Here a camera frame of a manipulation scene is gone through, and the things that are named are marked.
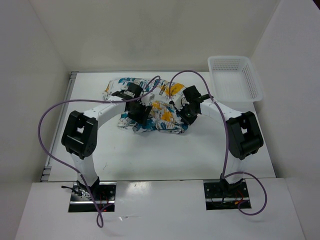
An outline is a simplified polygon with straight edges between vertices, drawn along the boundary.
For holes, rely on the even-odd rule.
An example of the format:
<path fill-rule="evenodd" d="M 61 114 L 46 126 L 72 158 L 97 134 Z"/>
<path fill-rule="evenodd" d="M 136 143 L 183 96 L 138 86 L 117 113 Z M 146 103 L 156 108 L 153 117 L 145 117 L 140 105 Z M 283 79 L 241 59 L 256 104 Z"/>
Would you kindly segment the colourful patterned shorts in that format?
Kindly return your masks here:
<path fill-rule="evenodd" d="M 109 81 L 106 89 L 102 94 L 103 100 L 108 100 L 116 91 L 127 90 L 130 83 L 142 87 L 142 94 L 149 92 L 154 85 L 157 87 L 151 92 L 154 94 L 152 109 L 149 113 L 145 126 L 135 122 L 128 117 L 128 112 L 121 113 L 117 127 L 125 131 L 134 133 L 143 133 L 150 131 L 165 131 L 173 134 L 182 134 L 188 129 L 188 125 L 182 122 L 181 117 L 177 114 L 177 108 L 171 100 L 172 96 L 178 92 L 183 92 L 186 87 L 177 82 L 170 83 L 164 79 L 147 79 L 136 77 L 115 78 Z"/>

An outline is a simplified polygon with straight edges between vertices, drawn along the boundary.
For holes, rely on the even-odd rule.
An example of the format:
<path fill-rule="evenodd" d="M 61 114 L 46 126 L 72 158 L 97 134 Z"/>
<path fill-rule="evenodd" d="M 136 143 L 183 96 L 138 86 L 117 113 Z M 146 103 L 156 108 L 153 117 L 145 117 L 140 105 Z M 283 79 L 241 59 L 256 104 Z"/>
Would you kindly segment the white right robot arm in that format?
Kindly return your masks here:
<path fill-rule="evenodd" d="M 256 115 L 214 101 L 209 94 L 201 95 L 194 85 L 182 92 L 181 108 L 177 113 L 184 123 L 191 125 L 198 115 L 204 115 L 224 127 L 226 154 L 219 177 L 219 191 L 222 196 L 230 197 L 240 187 L 252 155 L 264 145 Z"/>

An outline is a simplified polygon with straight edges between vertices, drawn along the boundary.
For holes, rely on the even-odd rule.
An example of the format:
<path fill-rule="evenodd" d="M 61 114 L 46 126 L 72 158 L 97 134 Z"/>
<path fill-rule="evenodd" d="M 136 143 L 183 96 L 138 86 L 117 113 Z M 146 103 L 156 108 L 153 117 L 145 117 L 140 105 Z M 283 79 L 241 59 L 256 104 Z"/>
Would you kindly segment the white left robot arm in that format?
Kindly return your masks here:
<path fill-rule="evenodd" d="M 94 200 L 101 194 L 100 179 L 93 160 L 99 128 L 123 112 L 127 112 L 128 117 L 137 123 L 145 125 L 153 98 L 152 93 L 146 94 L 142 87 L 130 82 L 127 89 L 115 91 L 105 103 L 84 112 L 74 110 L 69 114 L 61 143 L 78 170 L 78 191 L 82 191 L 87 199 Z"/>

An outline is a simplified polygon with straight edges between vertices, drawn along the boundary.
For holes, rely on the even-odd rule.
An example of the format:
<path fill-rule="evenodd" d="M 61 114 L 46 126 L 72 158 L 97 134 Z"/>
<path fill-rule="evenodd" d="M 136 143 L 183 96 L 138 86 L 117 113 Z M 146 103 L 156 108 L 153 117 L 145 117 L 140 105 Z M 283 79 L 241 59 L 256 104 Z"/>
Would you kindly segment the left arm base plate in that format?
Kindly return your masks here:
<path fill-rule="evenodd" d="M 86 188 L 82 188 L 77 182 L 73 183 L 72 187 L 62 186 L 62 188 L 70 189 L 69 213 L 90 213 L 96 212 L 96 207 L 87 192 Z M 99 183 L 97 190 L 93 192 L 94 200 L 99 208 L 104 213 L 114 212 L 116 204 L 116 182 Z"/>

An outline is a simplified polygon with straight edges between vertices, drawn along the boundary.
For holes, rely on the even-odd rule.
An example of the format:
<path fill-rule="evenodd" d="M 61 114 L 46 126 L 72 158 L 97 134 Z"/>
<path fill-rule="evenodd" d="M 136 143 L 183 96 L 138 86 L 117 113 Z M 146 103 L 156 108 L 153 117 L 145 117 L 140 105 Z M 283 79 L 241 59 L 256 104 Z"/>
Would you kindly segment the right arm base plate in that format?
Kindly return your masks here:
<path fill-rule="evenodd" d="M 222 189 L 219 180 L 203 182 L 205 207 L 207 211 L 251 209 L 247 183 L 243 180 L 239 186 L 226 191 Z"/>

